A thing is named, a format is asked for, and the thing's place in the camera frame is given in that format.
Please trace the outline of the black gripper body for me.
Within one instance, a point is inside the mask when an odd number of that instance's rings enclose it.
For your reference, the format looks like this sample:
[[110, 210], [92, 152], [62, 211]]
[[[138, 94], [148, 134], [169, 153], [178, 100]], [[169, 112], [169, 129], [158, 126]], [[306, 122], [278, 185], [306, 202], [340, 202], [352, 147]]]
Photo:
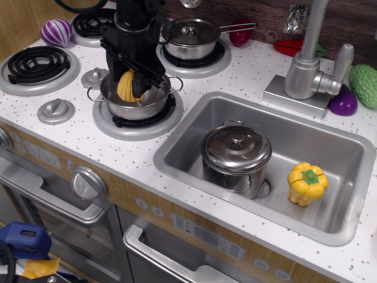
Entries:
[[121, 54], [131, 70], [162, 83], [165, 68], [158, 59], [156, 48], [160, 40], [162, 21], [152, 20], [145, 29], [132, 30], [114, 24], [103, 25], [101, 46], [112, 54]]

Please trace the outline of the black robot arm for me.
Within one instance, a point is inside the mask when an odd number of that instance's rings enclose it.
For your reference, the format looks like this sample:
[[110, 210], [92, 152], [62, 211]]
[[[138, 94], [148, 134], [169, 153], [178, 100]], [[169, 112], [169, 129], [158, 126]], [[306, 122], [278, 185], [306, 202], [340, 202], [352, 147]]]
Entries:
[[100, 27], [111, 78], [118, 82], [133, 70], [133, 96], [137, 98], [152, 86], [160, 86], [166, 72], [156, 53], [162, 5], [164, 1], [117, 1], [113, 24]]

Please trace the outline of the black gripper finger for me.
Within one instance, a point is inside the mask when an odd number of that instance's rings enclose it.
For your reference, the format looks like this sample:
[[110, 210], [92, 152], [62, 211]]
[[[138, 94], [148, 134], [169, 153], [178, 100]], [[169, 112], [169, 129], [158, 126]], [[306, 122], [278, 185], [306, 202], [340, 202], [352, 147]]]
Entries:
[[146, 77], [141, 72], [135, 71], [132, 81], [133, 96], [140, 98], [146, 91], [150, 90], [152, 86], [159, 87], [158, 81], [153, 78]]
[[121, 54], [106, 53], [106, 60], [110, 76], [114, 82], [119, 82], [124, 73], [130, 71], [130, 67], [125, 63]]

